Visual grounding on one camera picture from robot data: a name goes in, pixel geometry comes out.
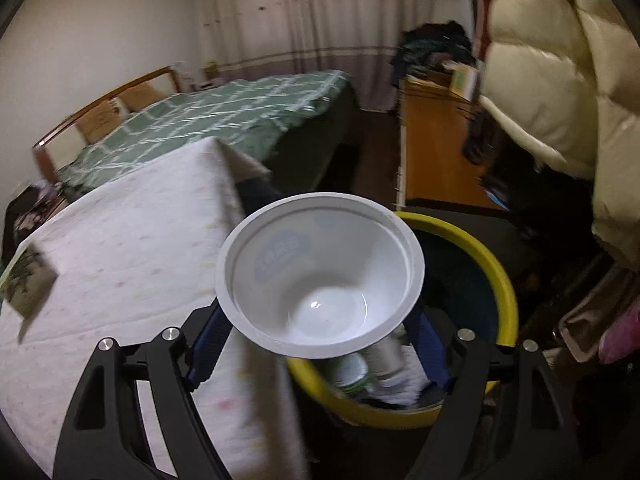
curtain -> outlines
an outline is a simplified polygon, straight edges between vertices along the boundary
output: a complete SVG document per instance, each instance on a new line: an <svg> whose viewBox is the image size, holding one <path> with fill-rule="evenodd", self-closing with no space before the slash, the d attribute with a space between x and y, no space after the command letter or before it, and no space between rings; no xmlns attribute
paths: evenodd
<svg viewBox="0 0 640 480"><path fill-rule="evenodd" d="M389 80L403 30L457 20L470 0L196 0L204 60L225 80L338 69L363 108L395 104Z"/></svg>

yellow rim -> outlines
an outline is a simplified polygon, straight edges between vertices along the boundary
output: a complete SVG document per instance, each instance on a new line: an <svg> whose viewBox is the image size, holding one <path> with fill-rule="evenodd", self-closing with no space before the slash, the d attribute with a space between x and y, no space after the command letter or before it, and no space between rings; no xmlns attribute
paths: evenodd
<svg viewBox="0 0 640 480"><path fill-rule="evenodd" d="M500 262L491 251L466 231L438 218L418 213L397 212L396 214L412 229L435 234L456 244L478 263L494 291L498 310L496 343L514 346L518 336L516 297L507 273L504 272ZM359 404L330 387L310 361L288 358L287 363L295 380L310 397L336 415L354 424L390 430L420 428L432 425L440 413L440 406L424 410L396 412ZM486 390L490 391L494 386L495 383L487 383Z"/></svg>

orange wooden cabinet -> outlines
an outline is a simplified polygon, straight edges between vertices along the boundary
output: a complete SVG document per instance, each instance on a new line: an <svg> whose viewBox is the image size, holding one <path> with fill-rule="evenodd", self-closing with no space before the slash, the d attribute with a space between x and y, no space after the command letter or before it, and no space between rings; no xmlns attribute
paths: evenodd
<svg viewBox="0 0 640 480"><path fill-rule="evenodd" d="M461 152L471 107L443 86L402 82L398 209L434 202L501 211L479 185L483 167Z"/></svg>

wooden headboard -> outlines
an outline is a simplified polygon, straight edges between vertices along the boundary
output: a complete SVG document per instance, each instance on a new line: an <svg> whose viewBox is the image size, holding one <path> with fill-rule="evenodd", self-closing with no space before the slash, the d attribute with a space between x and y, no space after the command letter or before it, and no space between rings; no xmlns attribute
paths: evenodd
<svg viewBox="0 0 640 480"><path fill-rule="evenodd" d="M174 87L174 91L179 92L180 85L178 83L178 78L176 77L174 70L172 70L171 67L168 67L168 66L159 68L158 70L154 70L153 72L149 72L148 74L140 76L139 78L134 79L133 81L129 81L128 83L125 83L124 85L119 86L115 90L111 90L108 94L105 94L100 98L97 98L95 101L89 103L84 108L69 115L69 117L67 117L64 121L62 121L58 126L53 128L53 130L51 130L47 135L45 135L38 142L36 142L36 144L33 145L33 148L31 150L35 158L36 165L38 166L42 176L53 184L60 181L58 178L58 174L56 173L56 170L58 168L54 163L50 150L47 149L47 145L49 145L49 148L51 148L52 146L51 143L56 139L60 143L60 140L64 132L68 132L68 129L71 126L73 126L80 117L82 117L85 113L87 113L92 108L99 105L101 102L108 101L110 99L113 99L114 97L117 97L126 89L132 88L133 86L139 85L140 83L143 83L146 81L150 82L151 80L159 78L164 74L167 74L169 76L171 83ZM74 146L73 148L71 148L72 150L73 149L75 149L76 151L78 150L77 141L70 142L70 144Z"/></svg>

green bedspread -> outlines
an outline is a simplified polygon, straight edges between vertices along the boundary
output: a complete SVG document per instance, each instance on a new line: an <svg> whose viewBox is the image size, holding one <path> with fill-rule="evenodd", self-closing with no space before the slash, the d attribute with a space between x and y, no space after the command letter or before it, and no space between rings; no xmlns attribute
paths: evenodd
<svg viewBox="0 0 640 480"><path fill-rule="evenodd" d="M58 171L62 182L95 189L141 164L204 137L219 137L266 160L280 137L324 113L349 79L337 70L236 80L174 94L131 116Z"/></svg>

